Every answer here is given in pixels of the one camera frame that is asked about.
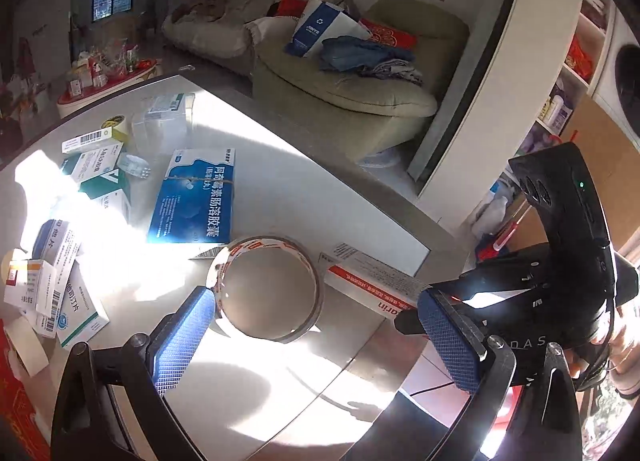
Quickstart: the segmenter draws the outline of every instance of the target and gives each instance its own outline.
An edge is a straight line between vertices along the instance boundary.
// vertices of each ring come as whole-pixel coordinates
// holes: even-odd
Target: tape roll
[[[289,343],[316,324],[324,283],[302,247],[285,237],[261,235],[223,248],[207,275],[231,337]]]
[[[37,375],[49,365],[47,354],[25,317],[21,316],[4,326],[4,333],[30,377]]]
[[[113,128],[113,137],[116,140],[125,144],[129,141],[129,128],[127,126],[127,118],[124,116],[118,115],[103,121],[100,128],[106,129],[107,127]]]

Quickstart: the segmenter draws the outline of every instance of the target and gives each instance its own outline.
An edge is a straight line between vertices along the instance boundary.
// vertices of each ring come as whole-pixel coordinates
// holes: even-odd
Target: white shopping bag
[[[286,51],[296,56],[311,56],[322,50],[322,41],[341,35],[367,40],[371,33],[346,15],[339,6],[309,0]]]

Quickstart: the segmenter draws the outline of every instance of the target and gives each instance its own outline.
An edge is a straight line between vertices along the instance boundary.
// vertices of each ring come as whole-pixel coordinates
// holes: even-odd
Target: folded clothes
[[[401,80],[407,80],[415,85],[422,85],[422,73],[420,73],[414,66],[405,60],[399,58],[393,58],[385,62],[381,62],[376,67],[364,67],[358,69],[358,75],[360,76],[372,76],[382,80],[389,78],[399,78]]]
[[[415,57],[411,51],[403,48],[343,35],[324,40],[319,58],[322,70],[355,71],[363,67],[373,69],[392,59],[412,62]]]

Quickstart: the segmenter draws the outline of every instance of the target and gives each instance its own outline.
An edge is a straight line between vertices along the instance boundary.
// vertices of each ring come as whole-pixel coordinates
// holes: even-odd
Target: blue textured gripper pad
[[[178,385],[215,311],[215,296],[210,289],[205,289],[159,348],[152,359],[154,372],[151,379],[160,396]]]
[[[456,387],[475,394],[480,385],[478,354],[428,289],[418,297],[418,318]]]

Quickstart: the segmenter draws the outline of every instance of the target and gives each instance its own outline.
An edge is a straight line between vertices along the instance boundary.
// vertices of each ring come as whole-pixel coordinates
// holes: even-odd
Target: red pillow
[[[280,0],[275,17],[302,17],[308,2],[305,0]]]
[[[376,24],[375,22],[367,21],[367,19],[360,19],[360,22],[372,33],[369,40],[373,42],[379,42],[394,48],[405,48],[406,50],[412,50],[418,42],[418,38],[415,35],[407,32],[382,26],[382,24]]]

